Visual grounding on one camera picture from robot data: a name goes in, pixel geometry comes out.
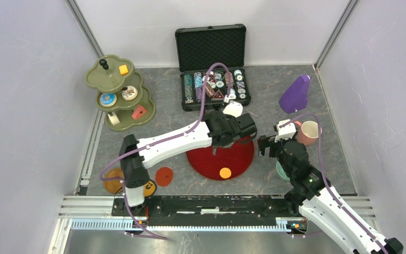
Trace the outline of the pink triangular cake slice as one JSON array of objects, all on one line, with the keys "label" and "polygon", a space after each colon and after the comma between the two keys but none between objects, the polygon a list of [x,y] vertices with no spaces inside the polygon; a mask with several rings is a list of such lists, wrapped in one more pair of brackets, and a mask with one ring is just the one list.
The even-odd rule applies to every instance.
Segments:
[{"label": "pink triangular cake slice", "polygon": [[147,113],[147,109],[143,105],[139,104],[134,109],[134,111],[132,113],[132,118],[134,120],[139,120],[146,113]]}]

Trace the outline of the white chocolate donut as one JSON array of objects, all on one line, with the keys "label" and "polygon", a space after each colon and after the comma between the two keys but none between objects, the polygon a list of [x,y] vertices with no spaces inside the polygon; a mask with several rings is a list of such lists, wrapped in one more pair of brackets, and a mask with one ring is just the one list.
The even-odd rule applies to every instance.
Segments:
[{"label": "white chocolate donut", "polygon": [[122,98],[126,101],[132,101],[137,98],[139,92],[134,86],[126,86],[121,90]]}]

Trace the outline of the green three-tier dessert stand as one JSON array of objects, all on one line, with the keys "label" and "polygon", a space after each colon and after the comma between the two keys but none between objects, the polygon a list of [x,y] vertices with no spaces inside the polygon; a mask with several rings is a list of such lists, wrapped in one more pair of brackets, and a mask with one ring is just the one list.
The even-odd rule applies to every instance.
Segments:
[{"label": "green three-tier dessert stand", "polygon": [[[121,76],[118,67],[127,65],[129,73]],[[105,123],[113,131],[123,132],[135,126],[148,124],[156,115],[156,105],[152,99],[151,91],[144,85],[144,77],[135,69],[133,62],[117,55],[105,55],[94,63],[94,65],[85,74],[85,84],[98,91],[95,103],[97,108],[105,113]],[[126,86],[134,86],[139,94],[136,99],[126,101],[122,98],[121,90]],[[114,93],[117,96],[117,102],[111,107],[102,107],[99,103],[99,97],[102,93]],[[147,113],[139,120],[132,118],[132,113],[137,105],[143,105]],[[107,119],[108,112],[116,112],[120,119],[120,124],[110,126]]]}]

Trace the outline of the white roll cake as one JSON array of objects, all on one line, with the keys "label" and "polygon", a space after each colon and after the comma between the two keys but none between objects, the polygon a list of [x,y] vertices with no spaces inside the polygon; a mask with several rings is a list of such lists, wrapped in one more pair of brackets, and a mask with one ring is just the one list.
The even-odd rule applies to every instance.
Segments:
[{"label": "white roll cake", "polygon": [[107,119],[110,126],[116,126],[121,122],[116,112],[108,112]]}]

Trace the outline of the yellow rectangular biscuit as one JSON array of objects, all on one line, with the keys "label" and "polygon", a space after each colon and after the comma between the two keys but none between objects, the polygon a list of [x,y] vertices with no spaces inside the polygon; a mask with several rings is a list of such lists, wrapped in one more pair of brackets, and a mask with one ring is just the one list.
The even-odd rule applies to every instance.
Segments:
[{"label": "yellow rectangular biscuit", "polygon": [[129,73],[129,69],[128,69],[127,65],[120,65],[118,67],[118,69],[119,69],[119,73],[120,73],[121,76],[125,76],[125,75],[127,75]]}]

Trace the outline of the blue donut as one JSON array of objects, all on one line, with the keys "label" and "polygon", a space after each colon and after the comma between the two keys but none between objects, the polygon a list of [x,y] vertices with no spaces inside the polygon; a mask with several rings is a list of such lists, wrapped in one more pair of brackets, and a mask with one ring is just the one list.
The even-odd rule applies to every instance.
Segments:
[{"label": "blue donut", "polygon": [[114,93],[102,93],[99,97],[99,103],[102,107],[111,107],[117,102],[117,96]]}]

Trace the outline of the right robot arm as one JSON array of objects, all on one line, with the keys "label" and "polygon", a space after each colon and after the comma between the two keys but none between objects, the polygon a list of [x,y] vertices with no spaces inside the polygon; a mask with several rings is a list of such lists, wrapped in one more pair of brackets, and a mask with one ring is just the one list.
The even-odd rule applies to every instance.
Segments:
[{"label": "right robot arm", "polygon": [[291,216],[312,221],[345,253],[402,253],[397,238],[387,238],[362,219],[340,196],[322,172],[310,164],[306,147],[295,138],[258,139],[259,154],[269,156],[289,177],[292,189],[284,196],[284,209]]}]

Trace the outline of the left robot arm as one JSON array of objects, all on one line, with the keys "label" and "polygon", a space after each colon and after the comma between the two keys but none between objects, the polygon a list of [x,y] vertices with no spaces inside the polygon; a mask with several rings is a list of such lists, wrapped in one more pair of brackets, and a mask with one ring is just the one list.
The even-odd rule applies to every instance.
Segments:
[{"label": "left robot arm", "polygon": [[257,127],[248,113],[235,117],[212,111],[194,123],[156,137],[126,136],[119,153],[125,209],[135,216],[144,211],[143,189],[150,181],[147,170],[157,163],[194,149],[228,148],[255,132]]}]

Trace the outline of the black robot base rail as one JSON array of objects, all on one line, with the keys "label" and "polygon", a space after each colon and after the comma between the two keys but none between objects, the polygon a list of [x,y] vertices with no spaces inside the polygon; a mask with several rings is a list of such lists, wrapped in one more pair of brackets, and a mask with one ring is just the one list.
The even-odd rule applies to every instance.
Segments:
[{"label": "black robot base rail", "polygon": [[280,197],[265,196],[151,196],[126,210],[121,196],[66,196],[60,217],[72,229],[120,230],[126,234],[164,235],[177,232],[284,232],[306,228]]}]

